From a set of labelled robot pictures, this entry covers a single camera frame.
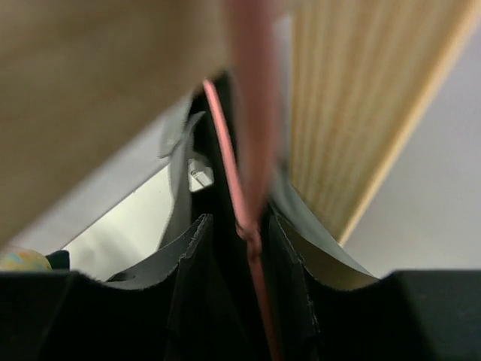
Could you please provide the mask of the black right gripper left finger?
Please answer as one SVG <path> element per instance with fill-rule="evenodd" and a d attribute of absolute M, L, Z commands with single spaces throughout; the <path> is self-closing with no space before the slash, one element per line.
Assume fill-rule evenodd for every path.
<path fill-rule="evenodd" d="M 2 272 L 3 360 L 160 360 L 174 288 L 213 218 L 200 216 L 151 256 L 96 281 L 75 271 Z"/>

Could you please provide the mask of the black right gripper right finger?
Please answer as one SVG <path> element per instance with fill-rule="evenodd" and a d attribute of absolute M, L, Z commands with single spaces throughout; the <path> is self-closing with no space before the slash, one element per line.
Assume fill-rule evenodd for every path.
<path fill-rule="evenodd" d="M 478 360 L 480 273 L 376 279 L 272 217 L 268 243 L 287 360 Z"/>

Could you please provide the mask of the pink wire hanger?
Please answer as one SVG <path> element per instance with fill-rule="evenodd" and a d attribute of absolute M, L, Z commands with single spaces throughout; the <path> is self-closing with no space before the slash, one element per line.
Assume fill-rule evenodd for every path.
<path fill-rule="evenodd" d="M 235 156 L 215 86 L 203 87 L 213 116 L 231 196 L 237 233 L 247 260 L 272 360 L 283 358 L 262 265 L 260 220 L 279 156 L 280 97 L 274 21 L 276 1 L 226 1 L 231 60 L 240 99 Z"/>

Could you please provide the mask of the pastel floral garment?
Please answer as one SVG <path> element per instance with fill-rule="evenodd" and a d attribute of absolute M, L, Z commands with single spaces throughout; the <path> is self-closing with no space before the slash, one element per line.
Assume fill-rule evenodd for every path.
<path fill-rule="evenodd" d="M 17 246 L 8 246 L 1 250 L 2 272 L 37 272 L 51 271 L 48 259 L 35 250 Z"/>

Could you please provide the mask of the wooden clothes rack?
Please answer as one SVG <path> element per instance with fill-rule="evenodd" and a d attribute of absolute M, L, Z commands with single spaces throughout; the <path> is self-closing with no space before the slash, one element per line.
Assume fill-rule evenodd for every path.
<path fill-rule="evenodd" d="M 295 188 L 345 241 L 480 20 L 478 1 L 277 1 Z M 1 242 L 61 247 L 164 167 L 228 67 L 220 1 L 1 3 Z"/>

